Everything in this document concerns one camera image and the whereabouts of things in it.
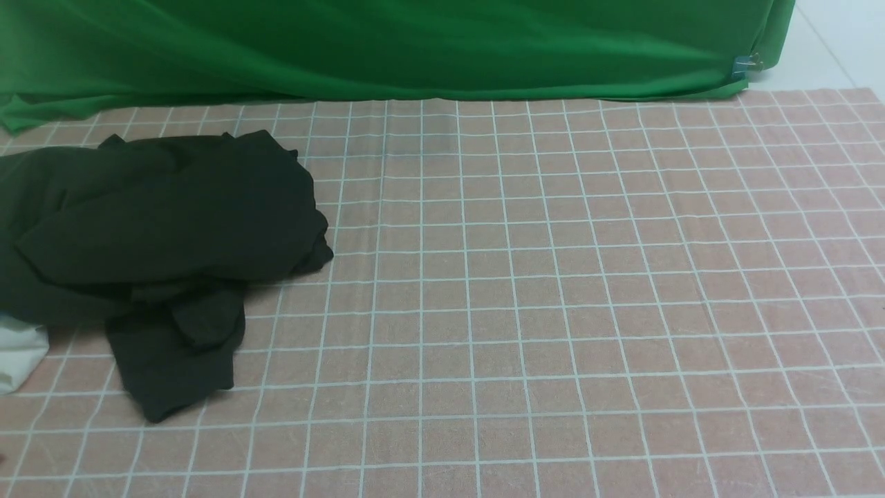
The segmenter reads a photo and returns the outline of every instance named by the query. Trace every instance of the white floor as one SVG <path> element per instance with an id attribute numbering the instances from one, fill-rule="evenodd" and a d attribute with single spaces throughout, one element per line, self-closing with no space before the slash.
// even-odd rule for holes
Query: white floor
<path id="1" fill-rule="evenodd" d="M 781 62 L 755 74 L 751 87 L 869 87 L 885 100 L 882 53 L 885 0 L 796 0 Z"/>

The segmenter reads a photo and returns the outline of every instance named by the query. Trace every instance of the pink grid mat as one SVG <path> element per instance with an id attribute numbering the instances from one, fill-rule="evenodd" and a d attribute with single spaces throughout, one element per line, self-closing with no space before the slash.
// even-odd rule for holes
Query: pink grid mat
<path id="1" fill-rule="evenodd" d="M 0 398 L 0 496 L 885 495 L 869 90 L 126 109 L 0 152 L 271 130 L 332 223 L 237 387 L 160 426 L 99 331 Z"/>

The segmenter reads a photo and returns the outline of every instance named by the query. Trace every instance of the black garment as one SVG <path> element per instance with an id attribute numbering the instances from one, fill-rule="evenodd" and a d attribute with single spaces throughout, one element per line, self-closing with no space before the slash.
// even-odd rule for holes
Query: black garment
<path id="1" fill-rule="evenodd" d="M 151 422 L 233 386 L 249 281 L 319 270 L 326 218 L 296 153 L 264 131 L 0 158 L 0 311 L 106 320 Z"/>

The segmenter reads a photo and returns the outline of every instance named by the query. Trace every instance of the white cloth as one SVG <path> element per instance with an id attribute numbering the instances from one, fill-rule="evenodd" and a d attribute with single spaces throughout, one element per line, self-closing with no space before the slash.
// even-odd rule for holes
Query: white cloth
<path id="1" fill-rule="evenodd" d="M 0 315 L 0 395 L 21 387 L 49 350 L 45 327 Z"/>

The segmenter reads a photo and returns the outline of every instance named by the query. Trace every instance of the green backdrop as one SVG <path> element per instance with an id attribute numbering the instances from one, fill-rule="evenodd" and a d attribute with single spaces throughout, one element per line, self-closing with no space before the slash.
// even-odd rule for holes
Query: green backdrop
<path id="1" fill-rule="evenodd" d="M 0 2 L 0 123 L 306 98 L 726 97 L 794 0 Z"/>

